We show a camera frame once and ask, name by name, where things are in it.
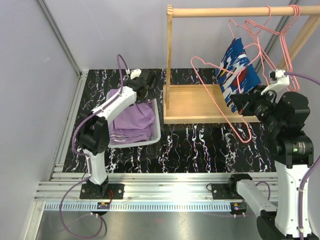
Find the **blue patterned trousers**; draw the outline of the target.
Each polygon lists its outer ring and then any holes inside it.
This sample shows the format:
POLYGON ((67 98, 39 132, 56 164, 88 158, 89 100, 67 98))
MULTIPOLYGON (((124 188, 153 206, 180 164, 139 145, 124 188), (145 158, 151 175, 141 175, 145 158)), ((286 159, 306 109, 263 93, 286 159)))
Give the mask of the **blue patterned trousers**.
POLYGON ((237 111, 237 108, 232 102, 231 96, 247 93, 261 84, 255 68, 247 57, 241 38, 232 40, 219 64, 215 78, 226 105, 233 113, 237 111))

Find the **purple trousers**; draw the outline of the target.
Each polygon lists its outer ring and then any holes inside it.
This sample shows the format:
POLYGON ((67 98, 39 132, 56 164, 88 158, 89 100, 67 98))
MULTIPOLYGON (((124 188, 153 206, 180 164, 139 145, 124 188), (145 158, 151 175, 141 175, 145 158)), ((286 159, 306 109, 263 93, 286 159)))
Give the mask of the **purple trousers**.
POLYGON ((109 125, 110 143, 123 145, 150 140, 155 120, 151 100, 128 106, 109 125))

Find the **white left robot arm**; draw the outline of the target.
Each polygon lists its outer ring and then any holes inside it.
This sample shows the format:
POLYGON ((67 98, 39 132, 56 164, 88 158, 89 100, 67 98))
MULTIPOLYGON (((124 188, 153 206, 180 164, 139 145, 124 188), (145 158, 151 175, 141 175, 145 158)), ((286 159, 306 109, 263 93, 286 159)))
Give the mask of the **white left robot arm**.
POLYGON ((108 148, 152 145, 160 139, 160 124, 155 87, 157 77, 149 70, 128 70, 129 79, 119 89, 111 89, 108 99, 82 115, 73 141, 85 156, 88 176, 82 191, 98 199, 111 197, 105 168, 108 148))

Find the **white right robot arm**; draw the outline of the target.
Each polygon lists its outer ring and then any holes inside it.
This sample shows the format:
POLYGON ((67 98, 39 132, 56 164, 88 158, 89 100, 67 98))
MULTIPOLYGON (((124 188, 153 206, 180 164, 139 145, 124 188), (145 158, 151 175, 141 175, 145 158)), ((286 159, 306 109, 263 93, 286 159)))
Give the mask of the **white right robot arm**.
POLYGON ((303 127, 310 114, 308 99, 289 91, 276 101, 276 92, 259 85, 230 98, 239 114, 255 116, 268 136, 268 149, 277 173, 277 205, 258 190, 245 173, 231 175, 227 193, 242 197, 256 216, 264 240, 315 240, 308 216, 308 174, 314 167, 314 145, 303 127))

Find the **wooden clothes rack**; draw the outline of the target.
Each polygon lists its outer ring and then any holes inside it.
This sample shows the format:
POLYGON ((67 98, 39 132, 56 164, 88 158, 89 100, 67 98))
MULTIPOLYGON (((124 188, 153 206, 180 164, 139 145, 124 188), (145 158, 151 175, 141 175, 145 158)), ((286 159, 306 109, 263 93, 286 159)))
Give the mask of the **wooden clothes rack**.
MULTIPOLYGON (((229 7, 229 8, 174 8, 167 6, 167 67, 166 85, 163 87, 163 119, 165 124, 198 124, 227 122, 213 103, 203 85, 171 85, 171 55, 174 18, 222 18, 222 17, 268 17, 267 7, 229 7)), ((288 67, 307 40, 320 24, 320 7, 314 6, 276 6, 271 7, 271 16, 308 16, 290 47, 284 47, 284 58, 278 67, 288 67)), ((206 85, 223 113, 232 123, 241 117, 232 113, 223 100, 216 84, 206 85)))

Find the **white perforated plastic basket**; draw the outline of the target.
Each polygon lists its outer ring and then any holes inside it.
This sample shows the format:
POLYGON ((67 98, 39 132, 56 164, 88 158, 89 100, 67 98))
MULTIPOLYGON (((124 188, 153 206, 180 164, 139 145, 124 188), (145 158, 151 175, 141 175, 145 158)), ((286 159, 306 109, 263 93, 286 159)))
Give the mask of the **white perforated plastic basket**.
POLYGON ((153 136, 150 138, 150 140, 147 141, 140 141, 140 142, 134 142, 134 143, 129 143, 129 144, 118 144, 118 145, 113 145, 110 142, 110 136, 109 136, 109 148, 131 148, 131 147, 140 147, 140 146, 146 146, 146 145, 151 145, 154 143, 157 143, 160 138, 161 138, 161 133, 160 133, 160 120, 159 120, 159 113, 158 113, 158 105, 157 105, 157 100, 153 99, 152 101, 152 108, 155 114, 155 122, 153 124, 153 136))

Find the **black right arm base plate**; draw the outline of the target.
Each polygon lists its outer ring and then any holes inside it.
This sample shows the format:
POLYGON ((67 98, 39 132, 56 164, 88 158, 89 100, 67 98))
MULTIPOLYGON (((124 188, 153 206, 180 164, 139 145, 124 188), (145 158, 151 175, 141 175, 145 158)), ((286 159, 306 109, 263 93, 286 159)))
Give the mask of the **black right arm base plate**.
POLYGON ((214 200, 234 199, 227 183, 208 183, 206 189, 212 194, 214 200))

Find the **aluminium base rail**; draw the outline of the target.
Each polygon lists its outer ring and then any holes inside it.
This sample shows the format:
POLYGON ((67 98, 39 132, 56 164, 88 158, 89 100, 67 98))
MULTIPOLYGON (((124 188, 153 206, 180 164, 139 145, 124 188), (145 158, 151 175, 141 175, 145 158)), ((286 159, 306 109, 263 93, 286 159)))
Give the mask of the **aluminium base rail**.
POLYGON ((34 201, 45 210, 111 212, 229 212, 232 199, 214 200, 206 185, 225 184, 229 173, 110 173, 124 184, 123 199, 80 199, 81 173, 54 173, 39 183, 34 201), (103 204, 110 202, 109 207, 103 204))

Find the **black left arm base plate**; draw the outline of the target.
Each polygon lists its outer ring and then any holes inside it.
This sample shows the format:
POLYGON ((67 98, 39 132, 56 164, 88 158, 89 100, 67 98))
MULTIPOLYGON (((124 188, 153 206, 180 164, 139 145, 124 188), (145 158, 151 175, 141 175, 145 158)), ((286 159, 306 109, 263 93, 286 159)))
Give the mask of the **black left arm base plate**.
POLYGON ((122 183, 108 183, 102 186, 83 184, 80 190, 80 199, 84 200, 122 200, 125 185, 122 183))

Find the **aluminium corner frame post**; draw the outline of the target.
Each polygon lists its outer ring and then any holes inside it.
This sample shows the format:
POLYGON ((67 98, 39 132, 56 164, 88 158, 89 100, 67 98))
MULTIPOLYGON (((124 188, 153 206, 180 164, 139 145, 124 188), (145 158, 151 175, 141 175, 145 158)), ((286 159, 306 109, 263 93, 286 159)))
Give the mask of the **aluminium corner frame post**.
POLYGON ((87 70, 81 70, 79 67, 76 59, 74 58, 70 48, 67 45, 67 42, 65 41, 48 5, 46 4, 45 0, 36 0, 35 1, 37 5, 39 6, 44 18, 46 19, 52 33, 54 34, 56 40, 58 41, 65 57, 67 58, 68 62, 70 63, 72 69, 76 73, 76 75, 79 78, 84 78, 88 76, 88 71, 87 70))

